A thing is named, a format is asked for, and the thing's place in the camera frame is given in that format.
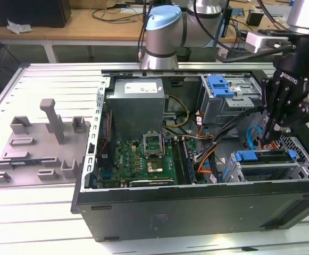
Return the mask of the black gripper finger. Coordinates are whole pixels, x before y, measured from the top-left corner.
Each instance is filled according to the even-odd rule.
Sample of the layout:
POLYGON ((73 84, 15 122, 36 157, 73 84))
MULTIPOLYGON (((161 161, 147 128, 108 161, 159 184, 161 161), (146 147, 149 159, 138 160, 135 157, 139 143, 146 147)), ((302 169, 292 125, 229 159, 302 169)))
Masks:
POLYGON ((309 122, 309 103, 277 104, 270 113, 270 141, 280 138, 293 125, 309 122))
POLYGON ((264 140, 276 140, 277 132, 274 130, 277 115, 277 100, 276 100, 276 81, 273 78, 262 80, 262 96, 263 105, 265 108, 265 128, 263 132, 264 140))

